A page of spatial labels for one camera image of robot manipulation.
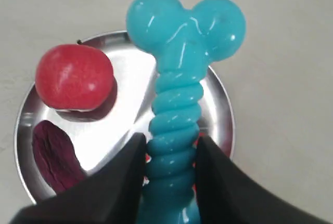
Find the red ball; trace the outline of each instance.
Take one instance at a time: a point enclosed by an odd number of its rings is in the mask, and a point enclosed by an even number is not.
[[[53,47],[41,58],[35,85],[51,108],[88,111],[106,100],[113,80],[112,64],[101,50],[65,44]]]

